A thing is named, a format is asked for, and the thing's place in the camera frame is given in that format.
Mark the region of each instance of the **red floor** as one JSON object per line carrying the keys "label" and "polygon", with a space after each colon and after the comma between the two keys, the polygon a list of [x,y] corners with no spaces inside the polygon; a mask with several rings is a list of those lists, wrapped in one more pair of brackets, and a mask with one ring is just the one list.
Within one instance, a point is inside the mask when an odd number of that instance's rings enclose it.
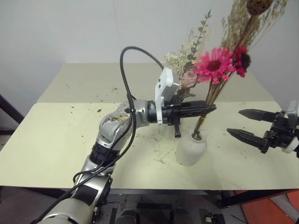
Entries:
{"label": "red floor", "polygon": [[[299,190],[288,194],[290,202],[299,210]],[[249,224],[294,224],[269,198],[242,205]]]}

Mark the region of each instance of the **beige table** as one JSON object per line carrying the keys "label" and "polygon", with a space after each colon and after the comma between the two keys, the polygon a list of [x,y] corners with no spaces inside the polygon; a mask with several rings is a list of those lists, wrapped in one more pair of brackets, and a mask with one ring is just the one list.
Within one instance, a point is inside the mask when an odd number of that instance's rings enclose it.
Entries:
{"label": "beige table", "polygon": [[[158,67],[129,64],[126,74],[137,98],[153,99]],[[198,97],[193,99],[203,98],[205,88],[204,84],[196,87],[193,92]],[[125,100],[118,64],[64,65],[0,151],[0,185],[71,187],[72,176],[81,169],[95,142],[100,119],[117,107],[113,103],[117,98]],[[175,160],[179,139],[173,137],[173,127],[152,124],[138,129],[134,146],[117,163],[112,188],[298,188],[299,161],[295,155],[280,149],[262,154],[226,132],[227,127],[244,128],[262,136],[269,129],[269,123],[237,113],[246,108],[280,110],[251,74],[246,79],[234,77],[221,93],[217,110],[203,126],[208,149],[191,167]],[[195,121],[183,119],[182,134],[191,130]]]}

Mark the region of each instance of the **white wall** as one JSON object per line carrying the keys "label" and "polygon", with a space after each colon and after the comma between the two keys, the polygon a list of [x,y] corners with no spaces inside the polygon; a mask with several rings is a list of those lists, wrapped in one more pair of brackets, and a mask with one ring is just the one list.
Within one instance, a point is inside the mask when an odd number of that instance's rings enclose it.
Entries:
{"label": "white wall", "polygon": [[[232,0],[0,0],[0,94],[26,114],[63,63],[118,62],[128,45],[176,51],[209,9],[206,49],[218,46]],[[299,1],[251,52],[250,69],[286,107],[299,98]],[[130,53],[126,62],[150,62]]]}

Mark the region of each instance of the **pink rose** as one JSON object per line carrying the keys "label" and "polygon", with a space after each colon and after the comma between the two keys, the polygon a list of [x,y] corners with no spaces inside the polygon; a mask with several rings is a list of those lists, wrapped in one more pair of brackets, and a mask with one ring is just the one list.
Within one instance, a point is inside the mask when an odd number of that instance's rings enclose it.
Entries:
{"label": "pink rose", "polygon": [[181,78],[181,88],[182,89],[189,89],[196,85],[197,75],[194,74],[192,71],[186,72]]}

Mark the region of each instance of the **white vase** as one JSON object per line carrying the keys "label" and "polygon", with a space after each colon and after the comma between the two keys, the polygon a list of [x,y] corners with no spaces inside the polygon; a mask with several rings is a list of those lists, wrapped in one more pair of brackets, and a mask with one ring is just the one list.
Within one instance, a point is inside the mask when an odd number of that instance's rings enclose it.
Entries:
{"label": "white vase", "polygon": [[176,150],[177,161],[184,166],[194,165],[206,150],[204,133],[200,132],[201,140],[192,138],[192,133],[193,131],[181,137]]}

